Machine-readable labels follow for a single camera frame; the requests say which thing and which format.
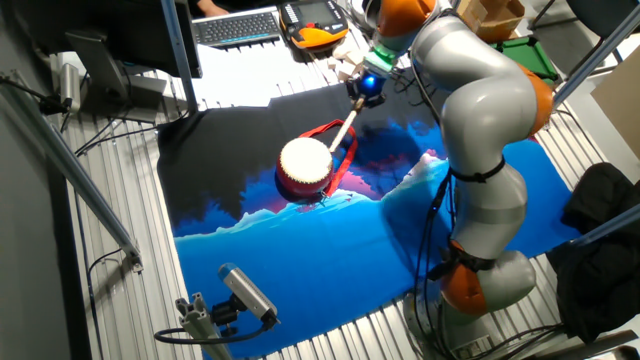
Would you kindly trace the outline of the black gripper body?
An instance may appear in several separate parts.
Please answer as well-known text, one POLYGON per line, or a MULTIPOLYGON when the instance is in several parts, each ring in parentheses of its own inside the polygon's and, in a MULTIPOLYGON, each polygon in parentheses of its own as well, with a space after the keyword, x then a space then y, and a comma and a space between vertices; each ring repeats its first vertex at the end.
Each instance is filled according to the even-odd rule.
POLYGON ((373 108, 383 104, 386 101, 383 93, 385 82, 384 77, 369 71, 362 71, 349 77, 345 84, 349 98, 354 103, 353 107, 373 108))

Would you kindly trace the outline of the person's bare hand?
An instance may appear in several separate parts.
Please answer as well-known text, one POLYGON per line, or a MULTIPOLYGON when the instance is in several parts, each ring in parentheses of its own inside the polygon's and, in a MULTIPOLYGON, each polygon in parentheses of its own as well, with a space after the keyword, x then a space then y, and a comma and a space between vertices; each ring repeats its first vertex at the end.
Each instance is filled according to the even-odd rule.
POLYGON ((205 17, 217 17, 229 14, 226 9, 219 7, 212 0, 199 0, 197 6, 205 17))

